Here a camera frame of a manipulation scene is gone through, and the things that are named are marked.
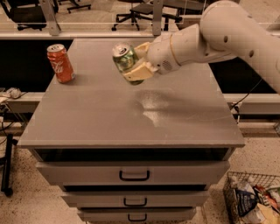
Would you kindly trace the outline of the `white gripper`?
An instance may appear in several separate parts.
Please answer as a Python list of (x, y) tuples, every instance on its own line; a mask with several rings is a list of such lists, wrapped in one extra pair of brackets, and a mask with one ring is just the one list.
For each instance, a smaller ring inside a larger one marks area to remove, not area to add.
[(157, 37), (151, 43), (142, 43), (134, 50), (139, 59), (147, 58), (149, 62), (143, 62), (125, 72), (122, 76), (127, 81), (146, 80), (152, 77), (155, 72), (167, 74), (180, 68), (172, 53), (171, 35)]

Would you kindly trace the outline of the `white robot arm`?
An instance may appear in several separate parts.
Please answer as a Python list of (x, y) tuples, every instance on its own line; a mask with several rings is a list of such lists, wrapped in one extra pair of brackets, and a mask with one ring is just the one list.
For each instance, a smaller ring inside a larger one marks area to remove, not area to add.
[(280, 38), (265, 31), (238, 3), (209, 5), (200, 21), (135, 48), (139, 61), (123, 77), (140, 81), (189, 63), (212, 63), (235, 56), (280, 93)]

